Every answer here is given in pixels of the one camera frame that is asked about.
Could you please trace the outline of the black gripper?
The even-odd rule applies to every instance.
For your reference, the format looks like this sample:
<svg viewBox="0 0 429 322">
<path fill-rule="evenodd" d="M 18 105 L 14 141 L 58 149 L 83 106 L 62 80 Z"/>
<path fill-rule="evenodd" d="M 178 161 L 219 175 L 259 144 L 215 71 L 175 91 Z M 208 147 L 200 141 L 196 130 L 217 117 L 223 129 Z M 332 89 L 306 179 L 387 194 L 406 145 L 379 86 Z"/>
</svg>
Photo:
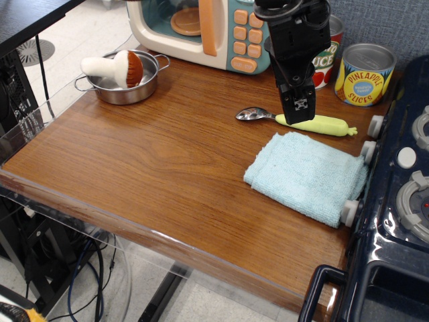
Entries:
<svg viewBox="0 0 429 322">
<path fill-rule="evenodd" d="M 316 91 L 312 60 L 330 46 L 328 1 L 256 1 L 257 18 L 267 23 L 267 51 L 288 85 L 280 86 L 286 123 L 313 120 Z"/>
</svg>

